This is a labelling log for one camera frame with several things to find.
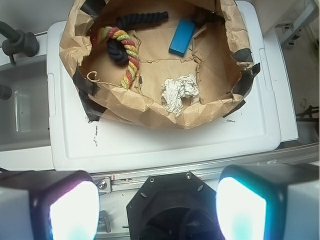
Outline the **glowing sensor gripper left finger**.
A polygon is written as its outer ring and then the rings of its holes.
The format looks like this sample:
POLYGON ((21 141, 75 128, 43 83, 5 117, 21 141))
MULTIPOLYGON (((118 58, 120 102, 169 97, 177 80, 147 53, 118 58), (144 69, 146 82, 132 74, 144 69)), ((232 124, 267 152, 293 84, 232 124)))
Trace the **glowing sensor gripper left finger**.
POLYGON ((0 174, 2 240, 92 240, 99 212, 99 191, 86 171, 0 174))

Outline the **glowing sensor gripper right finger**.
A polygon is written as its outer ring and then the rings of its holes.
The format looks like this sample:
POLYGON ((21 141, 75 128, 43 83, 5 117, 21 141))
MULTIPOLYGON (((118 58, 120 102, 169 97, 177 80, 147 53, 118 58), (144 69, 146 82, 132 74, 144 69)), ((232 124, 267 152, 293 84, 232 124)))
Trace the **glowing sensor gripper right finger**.
POLYGON ((232 164, 220 175, 216 213, 227 240, 318 240, 320 167, 232 164))

